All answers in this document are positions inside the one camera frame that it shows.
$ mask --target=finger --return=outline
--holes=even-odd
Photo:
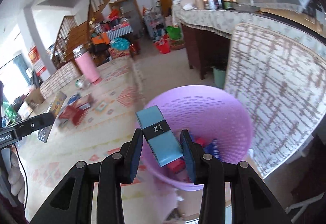
[[[18,193],[18,200],[20,203],[25,202],[25,187],[23,187]]]
[[[11,185],[13,185],[18,182],[18,180],[21,176],[22,176],[22,173],[20,172],[19,168],[11,167],[11,170],[8,175],[8,181]]]
[[[16,153],[12,152],[11,153],[11,164],[13,167],[19,167],[19,162]]]
[[[24,178],[23,177],[19,178],[19,181],[11,186],[11,193],[14,196],[17,196],[19,191],[24,187],[24,185],[25,185]]]

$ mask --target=blue item with black band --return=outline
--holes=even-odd
[[[136,116],[160,167],[182,157],[182,147],[156,105],[138,111]]]

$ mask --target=thermos lid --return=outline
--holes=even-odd
[[[74,58],[78,58],[84,53],[86,53],[87,50],[84,48],[84,45],[80,45],[76,47],[72,52],[74,53]]]

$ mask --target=black band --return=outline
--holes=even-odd
[[[162,120],[146,128],[143,128],[142,130],[146,141],[149,141],[150,139],[155,138],[171,129],[167,122]]]

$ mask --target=white pillar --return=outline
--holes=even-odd
[[[31,48],[36,46],[37,51],[39,52],[40,58],[43,61],[47,72],[41,74],[41,78],[45,81],[49,76],[56,72],[56,67],[51,61],[48,53],[45,50],[39,32],[36,28],[35,20],[33,17],[31,7],[25,7],[17,17],[18,27],[22,34],[22,38],[24,39],[25,46],[27,48],[27,52],[30,51]]]

